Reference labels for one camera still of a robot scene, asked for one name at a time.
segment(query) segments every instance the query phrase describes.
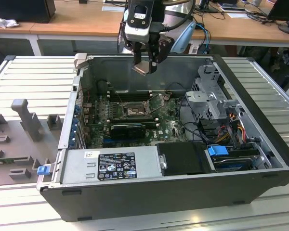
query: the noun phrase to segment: motherboard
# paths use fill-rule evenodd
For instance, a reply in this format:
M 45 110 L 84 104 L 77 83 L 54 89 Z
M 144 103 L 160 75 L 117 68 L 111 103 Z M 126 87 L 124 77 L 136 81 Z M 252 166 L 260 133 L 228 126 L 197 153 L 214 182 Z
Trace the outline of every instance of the motherboard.
M 87 147 L 154 146 L 187 141 L 171 93 L 99 95 L 84 107 Z

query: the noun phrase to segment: desk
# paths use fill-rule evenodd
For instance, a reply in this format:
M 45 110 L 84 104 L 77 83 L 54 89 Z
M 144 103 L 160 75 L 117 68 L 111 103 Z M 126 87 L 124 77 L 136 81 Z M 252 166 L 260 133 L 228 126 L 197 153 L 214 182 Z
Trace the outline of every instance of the desk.
M 122 12 L 104 12 L 103 3 L 55 1 L 56 13 L 48 24 L 21 23 L 20 27 L 0 29 L 0 38 L 28 39 L 35 55 L 42 55 L 39 39 L 116 41 Z M 206 28 L 211 32 L 211 44 L 238 46 L 289 47 L 289 34 L 276 25 L 265 26 L 251 19 L 230 18 L 218 20 L 204 16 Z M 192 45 L 196 47 L 204 38 L 201 30 L 194 32 Z

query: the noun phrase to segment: power supply label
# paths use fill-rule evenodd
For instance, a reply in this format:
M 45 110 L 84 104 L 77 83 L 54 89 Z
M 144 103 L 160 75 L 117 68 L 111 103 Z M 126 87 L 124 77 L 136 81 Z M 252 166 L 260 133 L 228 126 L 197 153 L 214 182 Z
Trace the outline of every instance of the power supply label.
M 137 178 L 135 153 L 100 154 L 97 178 L 99 180 Z

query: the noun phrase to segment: blue release tab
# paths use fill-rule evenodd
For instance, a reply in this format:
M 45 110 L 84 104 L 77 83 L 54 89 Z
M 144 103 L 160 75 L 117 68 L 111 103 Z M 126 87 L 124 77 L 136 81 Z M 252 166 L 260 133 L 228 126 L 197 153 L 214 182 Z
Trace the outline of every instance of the blue release tab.
M 40 166 L 37 170 L 37 175 L 50 175 L 50 166 Z
M 227 148 L 225 146 L 211 146 L 208 148 L 210 156 L 213 155 L 229 155 Z

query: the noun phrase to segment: computer case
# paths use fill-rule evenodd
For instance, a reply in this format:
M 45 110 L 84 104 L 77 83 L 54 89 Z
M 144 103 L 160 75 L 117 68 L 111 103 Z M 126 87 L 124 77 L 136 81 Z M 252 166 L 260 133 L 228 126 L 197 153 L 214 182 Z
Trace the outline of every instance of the computer case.
M 56 8 L 53 0 L 0 0 L 0 18 L 48 23 Z

